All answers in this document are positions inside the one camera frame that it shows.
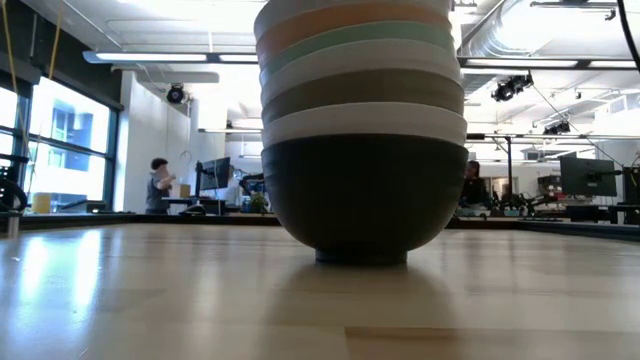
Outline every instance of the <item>dark gray bowl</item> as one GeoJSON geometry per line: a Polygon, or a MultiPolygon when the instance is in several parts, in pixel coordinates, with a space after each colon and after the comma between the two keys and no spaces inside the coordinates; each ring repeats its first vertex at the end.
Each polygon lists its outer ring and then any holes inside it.
{"type": "Polygon", "coordinates": [[[332,135],[262,153],[282,225],[317,259],[393,264],[446,226],[462,191],[468,152],[406,135],[332,135]]]}

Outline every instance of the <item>bowl rim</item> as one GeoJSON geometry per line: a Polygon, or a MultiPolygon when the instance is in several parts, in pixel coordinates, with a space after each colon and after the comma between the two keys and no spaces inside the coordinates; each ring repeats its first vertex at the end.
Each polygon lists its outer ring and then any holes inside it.
{"type": "Polygon", "coordinates": [[[327,76],[285,90],[263,106],[262,122],[308,109],[362,102],[421,104],[464,115],[464,89],[455,81],[420,70],[378,69],[327,76]],[[360,91],[362,86],[370,89],[360,91]],[[331,88],[340,89],[324,96],[331,88]]]}
{"type": "Polygon", "coordinates": [[[321,135],[395,134],[436,138],[462,146],[466,130],[467,122],[462,116],[435,106],[350,103],[304,110],[270,122],[264,127],[262,142],[267,148],[287,140],[321,135]],[[389,121],[391,116],[401,120],[389,121]]]}

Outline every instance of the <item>black wall panel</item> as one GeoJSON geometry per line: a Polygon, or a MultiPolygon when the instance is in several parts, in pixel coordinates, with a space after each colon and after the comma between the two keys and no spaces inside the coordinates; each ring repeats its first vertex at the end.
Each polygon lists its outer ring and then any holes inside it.
{"type": "MultiPolygon", "coordinates": [[[[37,79],[39,76],[34,76],[34,73],[48,76],[56,26],[19,0],[7,0],[7,11],[16,73],[27,83],[37,83],[34,78],[37,79]]],[[[6,87],[6,73],[9,69],[3,27],[0,18],[0,86],[6,87]]],[[[61,31],[54,79],[108,106],[122,109],[121,72],[111,72],[111,65],[87,63],[82,57],[82,52],[86,50],[91,49],[70,34],[61,31]]]]}

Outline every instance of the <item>person sitting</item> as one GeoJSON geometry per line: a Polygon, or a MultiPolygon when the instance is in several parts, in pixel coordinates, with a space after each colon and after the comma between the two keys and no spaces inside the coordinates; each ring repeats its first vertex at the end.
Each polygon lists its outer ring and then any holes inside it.
{"type": "Polygon", "coordinates": [[[480,163],[469,161],[459,204],[462,207],[485,207],[489,201],[487,187],[484,179],[480,177],[480,163]]]}

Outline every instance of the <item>mint green bowl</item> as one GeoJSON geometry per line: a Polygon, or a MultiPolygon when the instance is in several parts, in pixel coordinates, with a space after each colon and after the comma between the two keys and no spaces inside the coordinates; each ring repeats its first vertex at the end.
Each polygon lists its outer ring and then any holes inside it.
{"type": "Polygon", "coordinates": [[[362,40],[402,39],[423,41],[455,53],[449,32],[436,25],[414,21],[381,21],[348,26],[322,33],[289,47],[267,62],[260,73],[260,83],[267,80],[287,64],[306,55],[329,47],[362,40]]]}

